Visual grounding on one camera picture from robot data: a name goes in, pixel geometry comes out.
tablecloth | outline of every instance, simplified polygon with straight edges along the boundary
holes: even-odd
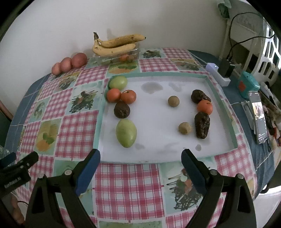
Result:
[[[125,67],[124,64],[122,67],[118,67],[118,64],[98,66],[94,58],[90,58],[81,68],[72,69],[60,76],[47,75],[31,86],[19,105],[19,109],[24,109],[24,112],[21,116],[15,116],[6,141],[6,148],[17,153],[16,161],[33,150],[39,154],[39,161],[30,168],[31,181],[17,189],[22,200],[29,201],[39,173],[48,177],[60,175],[65,169],[73,169],[92,149],[98,101],[74,107],[73,100],[77,92],[92,89],[100,92],[100,96],[95,97],[98,99],[111,76],[128,72],[187,72],[206,75],[228,108],[238,148],[201,160],[222,175],[235,176],[242,173],[252,196],[255,195],[257,177],[250,148],[222,88],[189,51],[175,48],[149,49],[155,53],[153,57],[144,55],[147,50],[141,49],[140,58],[132,63],[124,63]],[[101,163],[80,200],[92,221],[99,227],[185,227],[202,197],[188,179],[182,181],[187,188],[176,186],[171,190],[167,187],[167,178],[174,167],[181,174],[180,162],[136,165]],[[181,190],[183,192],[180,195],[175,193]],[[209,227],[215,226],[224,198],[222,194]],[[60,194],[57,194],[57,199],[66,225],[73,227]]]

red label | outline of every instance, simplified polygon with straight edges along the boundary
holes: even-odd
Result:
[[[246,86],[245,86],[245,84],[242,81],[239,82],[238,89],[241,92],[243,92],[246,89]]]

banana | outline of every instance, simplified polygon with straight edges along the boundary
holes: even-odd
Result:
[[[99,56],[112,56],[123,54],[135,49],[136,47],[135,44],[126,44],[115,48],[105,48],[99,45],[98,38],[99,36],[97,35],[97,33],[94,32],[94,46],[92,48],[92,51]]]
[[[113,48],[113,47],[119,47],[124,44],[139,42],[139,41],[142,41],[145,39],[146,39],[146,37],[141,34],[132,34],[132,35],[126,35],[126,36],[122,36],[122,37],[117,37],[115,39],[107,40],[107,41],[102,41],[102,40],[98,39],[98,42],[100,42],[103,47]]]

white cutting board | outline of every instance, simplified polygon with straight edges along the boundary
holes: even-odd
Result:
[[[101,161],[113,163],[180,161],[181,152],[185,148],[200,158],[226,153],[237,147],[233,143],[234,130],[229,123],[227,124],[227,121],[230,121],[229,117],[226,111],[222,110],[224,106],[219,106],[215,99],[207,83],[208,79],[196,78],[194,74],[190,74],[192,77],[169,76],[169,73],[165,75],[167,76],[128,77],[125,90],[131,89],[137,94],[136,101],[129,105],[131,113],[127,118],[133,121],[137,128],[137,139],[130,148],[121,146],[116,138],[115,129],[120,119],[114,115],[115,103],[103,100],[94,138],[94,148],[98,140],[97,149],[101,153]],[[205,139],[198,139],[195,133],[194,117],[197,110],[196,104],[191,101],[194,89],[202,90],[211,98],[213,104],[209,133]],[[173,95],[180,99],[180,104],[175,108],[167,103],[168,98]],[[191,124],[193,132],[189,135],[180,134],[178,126],[182,122]]]

white device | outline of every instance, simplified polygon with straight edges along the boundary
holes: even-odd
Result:
[[[249,100],[241,102],[244,112],[249,121],[250,128],[257,137],[258,144],[267,140],[267,128],[264,111],[257,91],[249,91]]]
[[[230,83],[230,79],[228,77],[222,77],[218,70],[218,66],[214,63],[207,63],[206,65],[206,71],[211,73],[211,75],[215,78],[217,83],[219,83],[221,86],[228,86]]]

